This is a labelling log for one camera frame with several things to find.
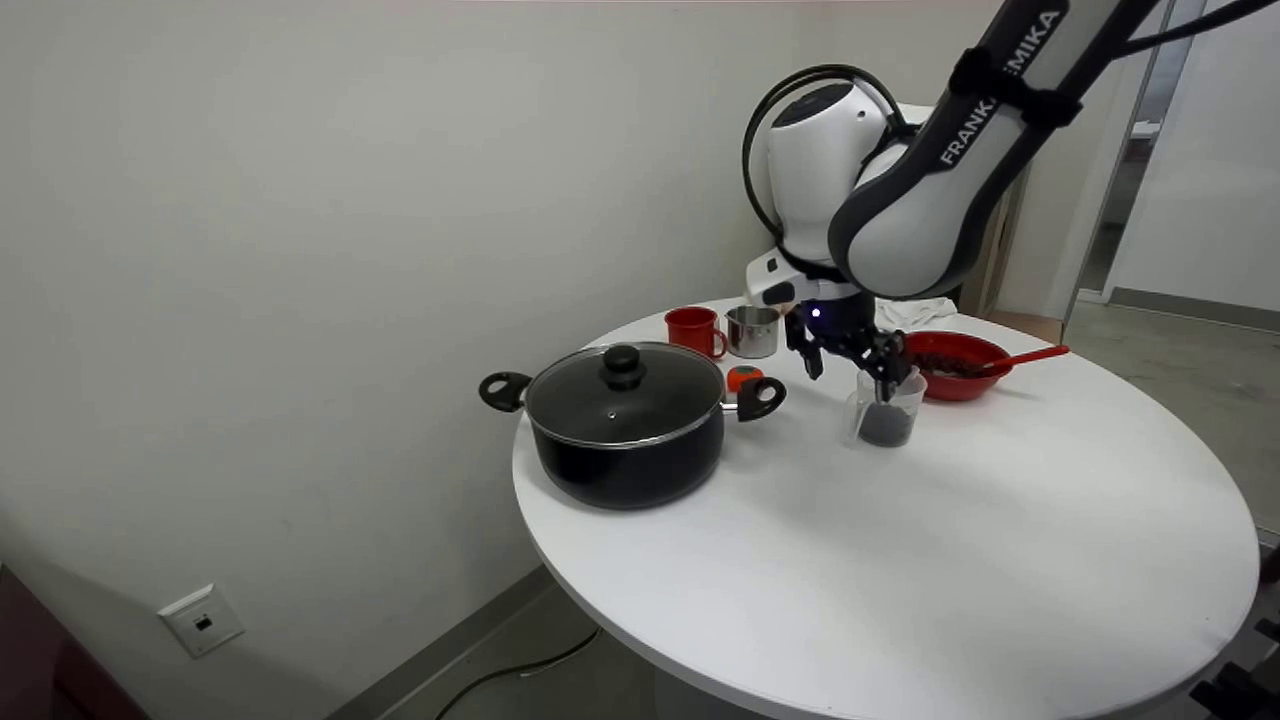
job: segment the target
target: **electrical socket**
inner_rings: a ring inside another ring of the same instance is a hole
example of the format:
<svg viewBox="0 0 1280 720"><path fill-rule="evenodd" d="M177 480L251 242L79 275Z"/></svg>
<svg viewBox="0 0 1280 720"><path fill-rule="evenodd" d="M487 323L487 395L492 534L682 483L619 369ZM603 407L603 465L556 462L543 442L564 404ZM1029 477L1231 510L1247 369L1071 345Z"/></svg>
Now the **electrical socket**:
<svg viewBox="0 0 1280 720"><path fill-rule="evenodd" d="M243 636L243 623L237 619L231 604L213 585L164 604L160 619L194 656L210 656L227 642Z"/></svg>

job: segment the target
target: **gray cup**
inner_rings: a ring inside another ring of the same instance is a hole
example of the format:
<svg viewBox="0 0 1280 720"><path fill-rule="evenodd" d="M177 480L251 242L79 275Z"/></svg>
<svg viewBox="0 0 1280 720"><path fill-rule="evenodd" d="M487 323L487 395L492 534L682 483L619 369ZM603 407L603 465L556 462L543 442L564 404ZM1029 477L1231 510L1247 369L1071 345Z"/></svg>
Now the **gray cup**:
<svg viewBox="0 0 1280 720"><path fill-rule="evenodd" d="M730 312L730 352L745 359L765 359L777 352L777 310L734 310Z"/></svg>

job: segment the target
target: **pot lid handle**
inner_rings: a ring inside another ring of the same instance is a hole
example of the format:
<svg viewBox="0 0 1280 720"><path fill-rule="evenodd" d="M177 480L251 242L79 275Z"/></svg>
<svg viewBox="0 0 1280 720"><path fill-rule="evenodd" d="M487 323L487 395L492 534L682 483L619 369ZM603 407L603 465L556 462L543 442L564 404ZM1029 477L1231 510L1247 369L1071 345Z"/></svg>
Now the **pot lid handle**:
<svg viewBox="0 0 1280 720"><path fill-rule="evenodd" d="M641 378L646 378L646 363L641 363L638 345L611 345L611 347L603 352L599 378L603 378L603 384L615 388L615 391L638 388Z"/></svg>

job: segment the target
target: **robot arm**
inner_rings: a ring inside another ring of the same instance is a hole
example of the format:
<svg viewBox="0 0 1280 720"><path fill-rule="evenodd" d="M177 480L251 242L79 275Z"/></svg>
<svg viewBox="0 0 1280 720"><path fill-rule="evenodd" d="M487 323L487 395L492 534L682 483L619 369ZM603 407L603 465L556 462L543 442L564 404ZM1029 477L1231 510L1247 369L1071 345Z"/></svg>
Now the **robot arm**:
<svg viewBox="0 0 1280 720"><path fill-rule="evenodd" d="M908 363L901 339L877 333L871 295L956 288L1005 190L1078 121L1081 96L1113 62L1271 0L1237 0L1188 29L1134 39L1156 6L1008 0L914 137L892 127L901 112L877 82L806 92L773 121L777 252L749 263L749 295L792 310L789 345L813 378L816 347L829 347L892 395Z"/></svg>

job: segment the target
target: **pot lid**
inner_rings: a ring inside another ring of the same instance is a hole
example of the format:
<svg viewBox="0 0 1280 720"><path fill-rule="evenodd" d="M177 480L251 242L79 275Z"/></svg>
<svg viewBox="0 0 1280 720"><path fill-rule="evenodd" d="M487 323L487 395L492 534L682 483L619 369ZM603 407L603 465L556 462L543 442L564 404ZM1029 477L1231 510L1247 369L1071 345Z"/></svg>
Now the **pot lid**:
<svg viewBox="0 0 1280 720"><path fill-rule="evenodd" d="M564 444L641 448L720 413L720 369L677 345L583 347L530 388L530 419Z"/></svg>

